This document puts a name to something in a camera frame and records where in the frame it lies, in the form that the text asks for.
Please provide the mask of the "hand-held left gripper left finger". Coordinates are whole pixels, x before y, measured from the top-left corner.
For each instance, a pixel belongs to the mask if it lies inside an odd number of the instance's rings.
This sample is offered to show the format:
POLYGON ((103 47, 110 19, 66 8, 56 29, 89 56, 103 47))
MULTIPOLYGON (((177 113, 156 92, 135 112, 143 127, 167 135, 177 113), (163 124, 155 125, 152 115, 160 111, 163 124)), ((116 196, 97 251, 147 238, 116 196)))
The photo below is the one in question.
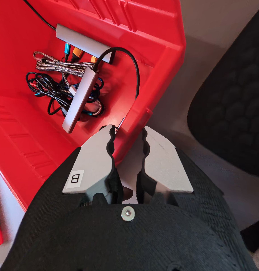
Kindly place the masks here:
POLYGON ((112 201, 107 179, 114 171, 114 139, 115 126, 109 124, 81 146, 62 190, 64 194, 85 193, 92 201, 96 193, 102 193, 107 201, 112 201))

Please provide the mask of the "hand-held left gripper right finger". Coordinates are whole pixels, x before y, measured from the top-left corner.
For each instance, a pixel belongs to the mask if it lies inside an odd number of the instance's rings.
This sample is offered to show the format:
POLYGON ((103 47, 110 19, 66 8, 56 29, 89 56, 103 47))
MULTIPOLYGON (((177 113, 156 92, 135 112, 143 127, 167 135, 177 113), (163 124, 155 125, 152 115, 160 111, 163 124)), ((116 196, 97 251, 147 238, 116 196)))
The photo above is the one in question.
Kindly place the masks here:
POLYGON ((168 199, 171 193, 193 193, 175 146, 164 136, 145 126, 142 131, 142 167, 138 173, 138 199, 150 199, 162 193, 168 199))

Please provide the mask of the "black quilted pad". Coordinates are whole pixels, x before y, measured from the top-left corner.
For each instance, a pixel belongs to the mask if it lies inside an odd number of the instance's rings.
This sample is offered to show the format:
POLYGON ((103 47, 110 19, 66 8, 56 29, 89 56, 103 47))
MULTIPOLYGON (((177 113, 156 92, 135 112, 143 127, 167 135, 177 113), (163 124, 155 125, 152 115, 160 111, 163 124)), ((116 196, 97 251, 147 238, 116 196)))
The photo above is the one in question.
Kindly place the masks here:
POLYGON ((187 123, 202 146, 259 176, 259 10, 202 83, 187 123))

